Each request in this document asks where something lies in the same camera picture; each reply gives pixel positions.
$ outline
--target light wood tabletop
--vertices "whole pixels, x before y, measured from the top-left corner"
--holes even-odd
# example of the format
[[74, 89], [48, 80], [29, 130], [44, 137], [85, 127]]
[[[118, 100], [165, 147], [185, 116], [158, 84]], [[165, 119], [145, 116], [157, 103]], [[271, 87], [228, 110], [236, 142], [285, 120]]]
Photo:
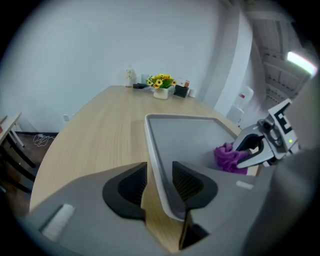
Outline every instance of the light wood tabletop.
[[37, 173], [30, 210], [76, 178], [147, 162], [148, 182], [142, 198], [146, 227], [169, 252], [177, 252], [183, 223], [169, 218], [161, 206], [144, 129], [150, 113], [214, 117], [236, 135], [240, 132], [194, 98], [171, 95], [161, 100], [150, 92], [110, 86], [90, 100], [53, 141]]
[[3, 131], [0, 133], [0, 145], [12, 129], [12, 127], [15, 125], [15, 123], [18, 121], [18, 119], [21, 117], [21, 112], [17, 113], [13, 116], [8, 117], [4, 120], [4, 122], [1, 124], [1, 127]]

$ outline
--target chair leg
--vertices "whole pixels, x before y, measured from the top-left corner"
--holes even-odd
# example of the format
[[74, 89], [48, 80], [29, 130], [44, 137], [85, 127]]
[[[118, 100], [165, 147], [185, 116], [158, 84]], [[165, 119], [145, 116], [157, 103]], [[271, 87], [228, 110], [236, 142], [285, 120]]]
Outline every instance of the chair leg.
[[17, 187], [18, 189], [22, 190], [23, 192], [26, 192], [28, 194], [31, 194], [31, 189], [25, 187], [24, 185], [21, 185], [19, 182], [17, 182], [16, 180], [14, 180], [13, 178], [11, 178], [9, 175], [5, 175], [3, 177], [7, 182], [11, 183], [12, 185], [14, 185], [15, 187]]
[[28, 172], [25, 168], [23, 168], [18, 162], [16, 162], [2, 146], [0, 146], [0, 153], [2, 157], [19, 173], [21, 173], [23, 176], [25, 176], [29, 180], [33, 182], [35, 181], [36, 177], [32, 175], [30, 172]]
[[10, 136], [5, 137], [6, 140], [9, 142], [11, 147], [14, 149], [15, 152], [32, 168], [35, 168], [36, 165], [21, 151], [21, 149], [16, 145], [16, 143], [12, 140]]

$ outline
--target white pot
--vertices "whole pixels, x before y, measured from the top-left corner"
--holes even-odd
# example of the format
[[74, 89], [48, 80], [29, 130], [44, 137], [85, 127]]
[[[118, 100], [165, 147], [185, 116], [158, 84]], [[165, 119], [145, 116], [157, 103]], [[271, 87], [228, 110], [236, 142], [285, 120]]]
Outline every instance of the white pot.
[[155, 89], [153, 93], [153, 97], [161, 100], [166, 100], [168, 99], [168, 92], [169, 92], [169, 89], [165, 89], [165, 88]]

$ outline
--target gray platform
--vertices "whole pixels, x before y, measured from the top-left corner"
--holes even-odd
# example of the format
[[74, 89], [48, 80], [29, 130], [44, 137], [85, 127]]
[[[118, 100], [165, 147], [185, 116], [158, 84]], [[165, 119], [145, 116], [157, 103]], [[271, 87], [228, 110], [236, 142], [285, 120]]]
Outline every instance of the gray platform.
[[166, 196], [164, 200], [159, 191], [162, 206], [167, 202], [177, 219], [183, 220], [185, 205], [172, 183], [172, 162], [188, 162], [218, 170], [214, 149], [225, 142], [233, 142], [236, 137], [219, 120], [209, 117], [150, 114], [146, 117], [146, 124], [151, 140], [148, 146], [151, 142], [154, 149], [154, 155], [150, 154], [151, 162], [156, 158], [152, 167], [159, 171], [163, 185], [158, 186], [158, 181], [157, 188], [164, 189]]

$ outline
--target purple cloth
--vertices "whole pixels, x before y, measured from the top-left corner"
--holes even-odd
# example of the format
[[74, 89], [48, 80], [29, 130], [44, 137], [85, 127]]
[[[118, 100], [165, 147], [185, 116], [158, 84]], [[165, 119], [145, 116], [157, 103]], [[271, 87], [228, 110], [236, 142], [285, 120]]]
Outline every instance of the purple cloth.
[[247, 157], [247, 151], [232, 151], [232, 144], [225, 143], [223, 146], [217, 147], [214, 150], [215, 163], [222, 168], [224, 172], [233, 174], [246, 175], [248, 168], [238, 169], [237, 163], [240, 159]]

